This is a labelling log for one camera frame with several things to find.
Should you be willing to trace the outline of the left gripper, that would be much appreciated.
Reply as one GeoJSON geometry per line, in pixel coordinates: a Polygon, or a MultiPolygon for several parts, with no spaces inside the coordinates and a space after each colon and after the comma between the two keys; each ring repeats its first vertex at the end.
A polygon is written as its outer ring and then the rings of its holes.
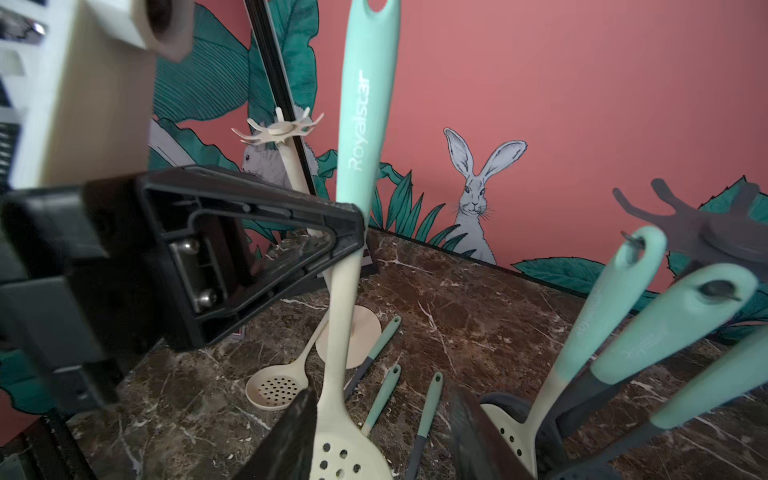
{"type": "Polygon", "coordinates": [[[132,179],[2,195],[1,334],[59,409],[118,403],[155,341],[153,244],[132,179]]]}

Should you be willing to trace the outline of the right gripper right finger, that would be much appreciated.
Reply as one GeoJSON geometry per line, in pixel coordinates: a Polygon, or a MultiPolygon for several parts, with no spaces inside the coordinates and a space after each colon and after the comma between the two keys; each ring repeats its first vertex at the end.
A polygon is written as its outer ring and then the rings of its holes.
{"type": "Polygon", "coordinates": [[[452,391],[449,414],[457,479],[533,479],[469,390],[452,391]]]}

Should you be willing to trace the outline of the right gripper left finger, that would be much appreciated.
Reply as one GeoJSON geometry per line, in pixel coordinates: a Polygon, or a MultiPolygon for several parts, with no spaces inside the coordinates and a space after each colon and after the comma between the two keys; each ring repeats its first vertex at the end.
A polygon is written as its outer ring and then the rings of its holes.
{"type": "Polygon", "coordinates": [[[317,401],[314,389],[300,391],[234,479],[308,479],[317,401]]]}

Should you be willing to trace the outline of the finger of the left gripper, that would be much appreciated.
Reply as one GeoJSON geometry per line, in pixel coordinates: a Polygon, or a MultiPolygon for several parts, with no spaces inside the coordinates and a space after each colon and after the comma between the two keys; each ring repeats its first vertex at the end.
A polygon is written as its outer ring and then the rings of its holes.
{"type": "Polygon", "coordinates": [[[219,167],[148,172],[136,193],[176,351],[221,341],[364,245],[356,206],[219,167]]]}

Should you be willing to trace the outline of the beige skimmer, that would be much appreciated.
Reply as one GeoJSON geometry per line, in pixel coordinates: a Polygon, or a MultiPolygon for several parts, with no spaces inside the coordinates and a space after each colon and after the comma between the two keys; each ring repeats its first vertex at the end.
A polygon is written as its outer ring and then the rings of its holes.
{"type": "MultiPolygon", "coordinates": [[[[336,199],[370,215],[386,136],[398,43],[401,4],[373,10],[351,4],[341,79],[336,199]]],[[[328,351],[310,476],[313,479],[388,479],[387,461],[361,433],[345,407],[344,380],[363,251],[357,249],[332,272],[328,351]]]]}
{"type": "Polygon", "coordinates": [[[329,314],[326,313],[301,354],[293,362],[262,368],[249,378],[245,394],[252,405],[267,411],[282,410],[288,407],[301,391],[308,388],[306,361],[328,320],[329,314]]]}
{"type": "Polygon", "coordinates": [[[377,393],[377,396],[373,402],[373,405],[362,425],[361,433],[365,437],[369,437],[372,429],[374,428],[377,420],[382,414],[388,401],[390,400],[394,390],[397,387],[400,379],[402,367],[399,364],[395,364],[387,373],[381,387],[377,393]]]}
{"type": "Polygon", "coordinates": [[[642,227],[625,237],[592,287],[525,420],[518,421],[505,411],[496,392],[481,398],[482,409],[513,458],[534,478],[538,477],[535,441],[542,423],[577,373],[646,291],[666,247],[666,235],[655,226],[642,227]]]}

